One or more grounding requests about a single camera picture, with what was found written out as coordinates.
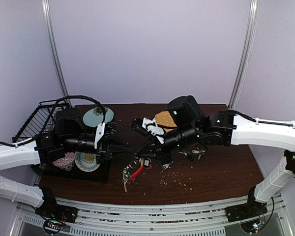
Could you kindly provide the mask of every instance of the lavender backdrop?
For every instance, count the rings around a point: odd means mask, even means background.
[[[295,120],[295,0],[260,1],[256,37],[236,109],[265,119]],[[267,176],[283,150],[251,147]],[[283,190],[295,230],[295,180]]]
[[[229,102],[250,1],[52,0],[70,94],[103,103]]]
[[[60,96],[41,0],[0,0],[0,140],[11,142],[39,101]],[[1,174],[35,179],[27,166]],[[0,236],[8,235],[15,206],[0,199]]]

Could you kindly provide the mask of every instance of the patterned plate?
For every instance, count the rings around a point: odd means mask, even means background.
[[[74,153],[66,153],[65,157],[60,158],[57,161],[54,161],[53,165],[65,171],[70,171],[74,166]]]
[[[95,171],[100,164],[96,162],[96,155],[91,153],[76,152],[74,156],[75,164],[81,171]]]
[[[114,112],[107,107],[105,107],[105,111],[106,111],[105,123],[111,122],[114,118]],[[83,116],[84,124],[89,127],[95,128],[102,121],[103,121],[103,113],[102,113],[101,109],[99,109],[98,107],[90,109]]]

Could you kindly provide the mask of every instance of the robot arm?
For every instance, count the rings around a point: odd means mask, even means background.
[[[132,128],[135,131],[149,135],[136,157],[158,159],[166,165],[171,163],[173,151],[192,144],[199,144],[202,151],[212,145],[262,145],[285,149],[285,155],[277,167],[250,190],[247,203],[226,209],[229,222],[258,216],[260,211],[267,212],[266,203],[295,177],[295,120],[286,122],[251,118],[237,111],[217,112],[206,117],[192,96],[174,99],[168,104],[167,110],[177,125],[168,133],[157,133],[159,127],[151,133],[146,118],[133,120]]]
[[[85,96],[68,96],[57,101],[67,98],[87,98],[94,101]],[[55,125],[48,133],[40,132],[30,139],[1,145],[0,170],[55,161],[63,158],[66,152],[93,153],[99,164],[130,152],[128,143],[116,135],[117,125],[113,122],[102,122],[96,129],[86,129],[82,125],[80,111],[72,107],[58,111],[53,119]],[[2,176],[0,197],[36,207],[36,212],[46,218],[54,215],[60,216],[58,220],[61,220],[64,213],[66,221],[74,223],[77,215],[76,208],[58,205],[51,189],[27,186]]]

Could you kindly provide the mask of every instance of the brown tabletop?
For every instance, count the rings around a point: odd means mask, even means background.
[[[82,113],[93,105],[77,106]],[[241,197],[263,180],[259,167],[248,146],[209,147],[200,160],[190,162],[181,154],[173,154],[171,169],[162,170],[154,160],[151,170],[144,170],[124,192],[122,170],[133,159],[133,153],[145,138],[130,127],[135,117],[148,117],[166,109],[164,104],[106,105],[115,113],[118,135],[131,144],[132,153],[116,157],[111,165],[107,184],[43,176],[40,186],[50,187],[56,197],[107,204],[162,205],[214,201]],[[209,116],[226,110],[226,105],[203,104]]]

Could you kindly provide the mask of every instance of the dish rack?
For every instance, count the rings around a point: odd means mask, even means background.
[[[51,110],[55,102],[56,100],[40,102],[33,113],[25,121],[19,132],[14,137],[12,137],[12,142],[16,143],[23,141],[39,134],[48,116],[51,114]],[[56,113],[69,106],[69,103],[65,101],[57,104],[42,133],[49,133],[55,126]],[[109,175],[110,165],[111,160],[105,161],[96,171],[89,173],[81,171],[76,165],[74,165],[70,171],[66,171],[54,166],[52,161],[44,164],[32,165],[31,167],[40,176],[54,176],[71,179],[101,181],[106,183]]]

